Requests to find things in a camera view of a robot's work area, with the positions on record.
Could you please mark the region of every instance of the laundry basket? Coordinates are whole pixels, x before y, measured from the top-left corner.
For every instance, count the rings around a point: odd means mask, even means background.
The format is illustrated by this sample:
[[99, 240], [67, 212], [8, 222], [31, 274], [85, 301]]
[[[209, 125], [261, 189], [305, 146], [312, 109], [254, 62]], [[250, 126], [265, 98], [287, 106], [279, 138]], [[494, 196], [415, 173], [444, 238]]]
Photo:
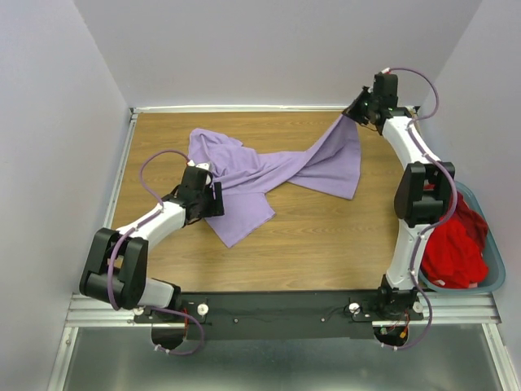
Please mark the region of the laundry basket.
[[[460, 182], [456, 182], [456, 186], [458, 191], [462, 193], [463, 199], [469, 207], [479, 213], [482, 218], [485, 218], [481, 208], [479, 207], [478, 200], [475, 198], [472, 191]], [[487, 278], [483, 282], [479, 283], [477, 288], [442, 288], [431, 283], [422, 271], [420, 271], [419, 278], [429, 289], [436, 292], [448, 293], [450, 295], [471, 295], [476, 293], [493, 292], [505, 282], [505, 265], [503, 264], [499, 250], [497, 250], [496, 242], [494, 241], [490, 229], [488, 230], [485, 250], [483, 251], [483, 259], [488, 266], [488, 274]]]

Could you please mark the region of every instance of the wall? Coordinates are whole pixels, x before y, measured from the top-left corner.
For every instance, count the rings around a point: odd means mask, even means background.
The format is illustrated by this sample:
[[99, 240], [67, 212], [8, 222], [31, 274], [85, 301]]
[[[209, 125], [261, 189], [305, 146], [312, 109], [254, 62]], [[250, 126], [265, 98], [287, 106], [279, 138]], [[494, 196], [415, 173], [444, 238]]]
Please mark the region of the wall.
[[[476, 194], [506, 264], [494, 295], [500, 332], [521, 374], [521, 2], [484, 0], [436, 85], [441, 106], [422, 128], [433, 150], [456, 165]], [[425, 109], [432, 107], [430, 96]]]
[[129, 111], [72, 1], [0, 4], [0, 389], [38, 391]]
[[[387, 66], [437, 76], [480, 0], [75, 0], [132, 107], [339, 104]], [[427, 88], [401, 83], [404, 103]]]

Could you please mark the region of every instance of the gray floor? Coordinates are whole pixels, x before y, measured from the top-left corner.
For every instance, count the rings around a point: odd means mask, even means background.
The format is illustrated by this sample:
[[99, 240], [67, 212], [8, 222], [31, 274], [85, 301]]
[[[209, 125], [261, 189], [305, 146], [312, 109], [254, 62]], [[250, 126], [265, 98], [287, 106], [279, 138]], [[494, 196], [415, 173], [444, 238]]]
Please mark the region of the gray floor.
[[[412, 337], [421, 331], [413, 327]], [[434, 326], [417, 347], [373, 340], [209, 341], [190, 357], [153, 350], [146, 328], [80, 329], [66, 390], [500, 390], [480, 325]]]

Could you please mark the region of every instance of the wooden tabletop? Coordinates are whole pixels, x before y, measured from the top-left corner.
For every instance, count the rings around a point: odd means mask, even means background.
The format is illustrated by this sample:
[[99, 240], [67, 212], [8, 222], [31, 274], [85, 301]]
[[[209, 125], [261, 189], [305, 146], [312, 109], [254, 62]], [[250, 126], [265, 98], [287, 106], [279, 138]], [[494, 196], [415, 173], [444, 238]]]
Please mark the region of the wooden tabletop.
[[[205, 128], [258, 152], [303, 151], [328, 129], [336, 112], [219, 112], [139, 114], [117, 201], [113, 228], [155, 206], [142, 189], [143, 161], [165, 148], [188, 151], [188, 136]], [[398, 221], [393, 197], [402, 169], [377, 133], [359, 128], [361, 180], [353, 200], [290, 183], [268, 193], [277, 215], [233, 248], [206, 222], [179, 230], [148, 257], [148, 276], [184, 291], [376, 288], [391, 263]], [[181, 181], [185, 162], [165, 154], [144, 174], [160, 195]]]

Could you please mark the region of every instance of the purple towel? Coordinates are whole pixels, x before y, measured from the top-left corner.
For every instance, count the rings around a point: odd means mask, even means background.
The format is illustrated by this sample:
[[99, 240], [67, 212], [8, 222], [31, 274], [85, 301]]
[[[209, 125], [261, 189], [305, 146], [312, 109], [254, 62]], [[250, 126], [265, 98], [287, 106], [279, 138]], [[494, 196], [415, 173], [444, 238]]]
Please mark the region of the purple towel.
[[222, 182], [225, 215], [207, 222], [227, 247], [275, 215], [265, 193], [278, 185], [291, 182], [350, 200], [360, 178], [357, 126], [345, 116], [304, 152], [259, 154], [236, 138], [195, 129], [188, 156], [196, 164], [211, 162], [215, 180]]

